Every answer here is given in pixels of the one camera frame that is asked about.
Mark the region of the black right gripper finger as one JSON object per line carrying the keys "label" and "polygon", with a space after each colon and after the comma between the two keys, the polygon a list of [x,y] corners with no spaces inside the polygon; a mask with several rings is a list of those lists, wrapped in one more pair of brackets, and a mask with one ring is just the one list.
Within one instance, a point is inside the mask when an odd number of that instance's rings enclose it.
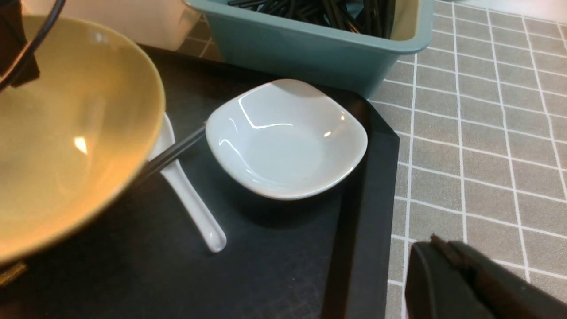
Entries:
{"label": "black right gripper finger", "polygon": [[432,235],[412,244],[409,319],[564,319],[566,304],[462,241]]}

